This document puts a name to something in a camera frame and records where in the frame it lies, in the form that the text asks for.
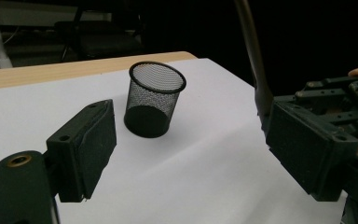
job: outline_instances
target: dark background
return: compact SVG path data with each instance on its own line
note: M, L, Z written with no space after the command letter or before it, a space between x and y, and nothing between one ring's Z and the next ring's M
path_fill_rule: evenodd
M35 1L76 5L75 0ZM186 50L253 84L234 1L124 1L142 14L146 53ZM307 81L343 77L358 67L358 0L249 2L275 95L293 94Z

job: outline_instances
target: table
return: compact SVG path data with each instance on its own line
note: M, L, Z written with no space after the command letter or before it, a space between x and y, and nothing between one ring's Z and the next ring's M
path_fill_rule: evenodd
M171 127L134 135L123 117L128 68L159 61L186 78ZM117 146L89 201L58 203L65 223L331 223L345 195L318 203L269 152L254 89L187 52L0 69L0 160L46 151L46 140L81 108L113 99Z

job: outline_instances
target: black mechanical part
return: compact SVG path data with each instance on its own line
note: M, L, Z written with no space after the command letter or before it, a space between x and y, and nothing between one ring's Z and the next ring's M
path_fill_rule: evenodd
M358 77L309 82L274 97L266 142L316 201L335 202L345 190L342 220L358 224Z
M112 101L86 106L47 141L48 158L59 164L61 202L81 202L95 190L117 144Z
M0 161L0 224L60 223L55 195L89 199L117 144L112 100L91 104L48 140L48 150Z
M41 153L23 151L0 161L0 223L58 223Z

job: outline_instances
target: mesh pencil cup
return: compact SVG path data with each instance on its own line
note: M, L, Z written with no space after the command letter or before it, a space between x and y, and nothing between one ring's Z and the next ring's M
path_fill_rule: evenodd
M185 77L164 63L139 62L130 68L130 89L124 123L142 137L155 138L170 128Z

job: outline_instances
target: white table surface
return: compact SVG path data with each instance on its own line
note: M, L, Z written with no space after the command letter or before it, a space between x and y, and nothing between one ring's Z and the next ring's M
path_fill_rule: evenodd
M345 196L318 203L269 152L254 89L208 59L169 63L186 77L171 127L124 125L128 70L0 89L0 160L46 140L91 103L113 99L117 146L92 198L60 203L62 224L338 224Z

